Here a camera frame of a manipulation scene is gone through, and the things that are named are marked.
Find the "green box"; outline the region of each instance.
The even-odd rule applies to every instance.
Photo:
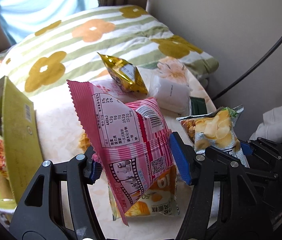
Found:
[[[9,212],[43,159],[33,103],[6,76],[0,79],[0,118],[9,175],[0,175],[0,210]]]

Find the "silver screw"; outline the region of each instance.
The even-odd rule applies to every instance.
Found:
[[[44,162],[42,163],[42,166],[47,167],[47,166],[49,166],[50,164],[51,164],[50,161],[44,161]]]
[[[235,161],[232,161],[230,164],[231,164],[231,166],[232,166],[233,168],[236,168],[236,167],[239,166],[239,164],[238,164],[237,162],[235,162]]]
[[[78,161],[80,160],[83,160],[85,158],[85,155],[84,154],[78,154],[76,157],[75,157]]]
[[[203,155],[201,155],[201,154],[198,154],[198,155],[196,156],[196,159],[201,162],[201,161],[204,161],[204,160],[205,160],[205,157],[204,157]]]

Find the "gray wall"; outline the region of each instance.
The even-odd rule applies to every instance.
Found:
[[[149,0],[148,11],[219,60],[210,77],[210,96],[249,69],[282,35],[282,0]],[[282,105],[282,45],[214,103],[244,104],[235,132],[248,139],[262,122],[262,113]]]

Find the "red snack package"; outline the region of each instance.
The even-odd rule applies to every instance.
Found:
[[[171,130],[155,98],[123,104],[90,82],[68,80],[68,85],[94,159],[101,162],[127,225],[124,213],[173,164]]]

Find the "light blue sheet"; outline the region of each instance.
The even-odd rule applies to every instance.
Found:
[[[0,0],[0,23],[15,44],[65,16],[95,7],[97,0]]]

